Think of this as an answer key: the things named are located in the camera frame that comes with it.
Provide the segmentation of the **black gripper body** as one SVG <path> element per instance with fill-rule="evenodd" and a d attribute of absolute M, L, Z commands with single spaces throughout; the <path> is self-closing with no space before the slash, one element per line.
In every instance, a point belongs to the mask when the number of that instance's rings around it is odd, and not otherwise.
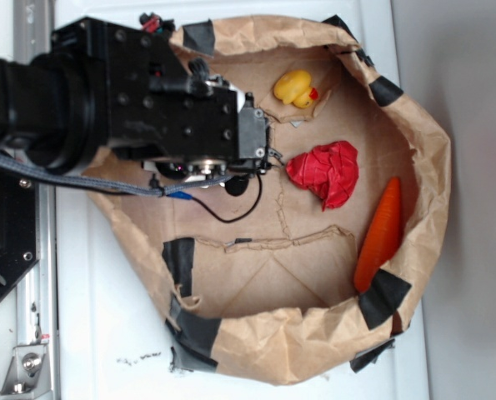
<path fill-rule="evenodd" d="M 85 17 L 53 33 L 79 164 L 108 148 L 171 179 L 265 174 L 279 154 L 263 110 L 204 59 L 182 63 L 169 43 L 174 28 L 158 16 L 137 29 Z"/>

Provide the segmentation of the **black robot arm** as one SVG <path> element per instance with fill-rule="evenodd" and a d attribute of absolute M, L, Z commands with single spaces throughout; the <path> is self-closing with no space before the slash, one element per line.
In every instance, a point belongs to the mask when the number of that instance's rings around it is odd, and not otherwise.
<path fill-rule="evenodd" d="M 29 64 L 0 60 L 0 151 L 53 175 L 87 168 L 101 148 L 167 177 L 256 176 L 272 166 L 269 124 L 251 93 L 182 63 L 173 24 L 139 29 L 85 17 L 53 32 Z"/>

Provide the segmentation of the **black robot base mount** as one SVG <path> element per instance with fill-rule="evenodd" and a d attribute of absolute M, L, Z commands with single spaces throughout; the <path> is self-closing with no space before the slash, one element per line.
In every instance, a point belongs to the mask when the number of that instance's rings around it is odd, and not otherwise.
<path fill-rule="evenodd" d="M 37 190 L 0 171 L 0 302 L 38 259 Z"/>

